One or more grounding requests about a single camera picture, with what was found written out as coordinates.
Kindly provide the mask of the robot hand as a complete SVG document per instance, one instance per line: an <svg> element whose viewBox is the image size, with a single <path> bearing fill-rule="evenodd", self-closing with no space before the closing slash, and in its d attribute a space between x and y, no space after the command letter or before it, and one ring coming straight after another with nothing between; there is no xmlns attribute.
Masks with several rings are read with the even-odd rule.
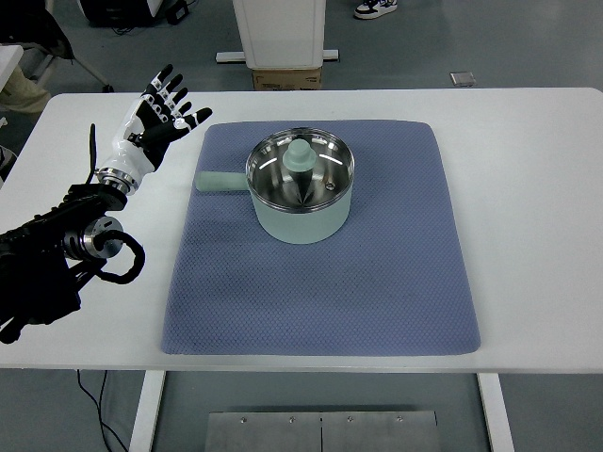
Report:
<svg viewBox="0 0 603 452"><path fill-rule="evenodd" d="M192 112L183 76L165 66L131 104L112 140L113 155L99 169L99 179L117 177L136 186L156 171L170 145L212 115L209 107Z"/></svg>

